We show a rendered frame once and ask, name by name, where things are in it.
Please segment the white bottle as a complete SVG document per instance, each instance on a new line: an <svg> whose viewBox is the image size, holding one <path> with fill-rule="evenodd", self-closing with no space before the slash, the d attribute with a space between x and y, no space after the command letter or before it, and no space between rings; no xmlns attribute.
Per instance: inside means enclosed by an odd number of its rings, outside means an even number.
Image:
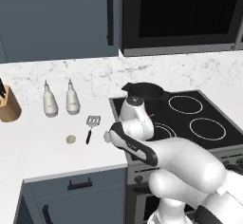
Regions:
<svg viewBox="0 0 243 224"><path fill-rule="evenodd" d="M44 112L47 117L54 118L58 115L59 107L53 93L50 91L47 82L45 82L44 88L45 88L44 102L43 102Z"/></svg>
<svg viewBox="0 0 243 224"><path fill-rule="evenodd" d="M68 81L68 90L66 92L65 108L67 113L70 115L78 114L81 108L77 93L71 81Z"/></svg>

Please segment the blue-grey drawer front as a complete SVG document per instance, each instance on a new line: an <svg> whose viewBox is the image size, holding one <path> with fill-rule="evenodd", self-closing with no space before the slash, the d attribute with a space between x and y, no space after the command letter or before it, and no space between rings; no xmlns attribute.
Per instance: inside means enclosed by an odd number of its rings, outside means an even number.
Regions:
<svg viewBox="0 0 243 224"><path fill-rule="evenodd" d="M45 179L24 184L23 196L42 199L46 197L64 196L68 194L76 194L81 192L100 190L107 187L120 186L125 183L126 169L113 169L107 171L80 174L70 177L58 177L53 179ZM91 180L92 187L78 190L67 190L69 181L73 183L87 182Z"/></svg>

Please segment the black hob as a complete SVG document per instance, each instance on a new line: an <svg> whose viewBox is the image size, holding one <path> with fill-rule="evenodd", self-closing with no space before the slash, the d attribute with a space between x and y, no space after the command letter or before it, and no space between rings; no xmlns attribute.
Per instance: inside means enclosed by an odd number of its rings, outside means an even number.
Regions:
<svg viewBox="0 0 243 224"><path fill-rule="evenodd" d="M154 124L150 141L181 137L207 149L224 164L243 163L243 131L199 90L147 92L143 99Z"/></svg>

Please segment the steel oven front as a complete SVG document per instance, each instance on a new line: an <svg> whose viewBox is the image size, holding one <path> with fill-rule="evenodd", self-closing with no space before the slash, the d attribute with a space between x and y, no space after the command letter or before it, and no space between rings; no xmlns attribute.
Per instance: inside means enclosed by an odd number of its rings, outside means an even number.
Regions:
<svg viewBox="0 0 243 224"><path fill-rule="evenodd" d="M211 149L210 153L217 157L225 166L236 164L243 166L243 148ZM136 157L126 155L128 160L126 219L125 224L146 224L149 216L159 206L159 199L153 194L139 194L133 191L135 187L148 187L148 179L155 167L145 165ZM134 178L142 176L143 181L136 183Z"/></svg>

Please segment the black steel microwave oven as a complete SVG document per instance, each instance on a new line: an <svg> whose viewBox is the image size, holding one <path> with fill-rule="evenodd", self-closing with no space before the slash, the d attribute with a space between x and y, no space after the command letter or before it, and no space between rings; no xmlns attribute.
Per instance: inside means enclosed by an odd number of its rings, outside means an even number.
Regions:
<svg viewBox="0 0 243 224"><path fill-rule="evenodd" d="M122 0L126 57L243 50L243 0Z"/></svg>

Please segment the wooden knife block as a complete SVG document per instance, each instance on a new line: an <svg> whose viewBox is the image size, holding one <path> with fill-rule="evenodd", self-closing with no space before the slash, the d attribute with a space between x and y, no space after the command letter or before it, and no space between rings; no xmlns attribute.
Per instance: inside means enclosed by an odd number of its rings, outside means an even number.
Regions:
<svg viewBox="0 0 243 224"><path fill-rule="evenodd" d="M8 85L4 85L6 97L0 96L0 121L12 122L19 119L22 108Z"/></svg>

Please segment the blue-grey base cupboard door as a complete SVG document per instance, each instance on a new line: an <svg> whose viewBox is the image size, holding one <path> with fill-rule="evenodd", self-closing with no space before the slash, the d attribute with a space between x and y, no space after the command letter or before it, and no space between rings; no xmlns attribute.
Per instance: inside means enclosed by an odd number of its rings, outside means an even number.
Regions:
<svg viewBox="0 0 243 224"><path fill-rule="evenodd" d="M43 199L23 197L16 224L46 224L43 206L53 224L123 224L122 186Z"/></svg>

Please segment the black-handled knife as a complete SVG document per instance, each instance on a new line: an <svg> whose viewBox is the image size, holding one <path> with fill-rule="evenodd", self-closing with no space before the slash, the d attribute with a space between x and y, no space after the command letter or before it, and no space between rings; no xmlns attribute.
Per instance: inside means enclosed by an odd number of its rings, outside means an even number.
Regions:
<svg viewBox="0 0 243 224"><path fill-rule="evenodd" d="M3 99L5 99L6 98L6 94L7 94L7 92L6 92L5 87L4 87L3 83L2 83L2 80L0 78L0 96Z"/></svg>

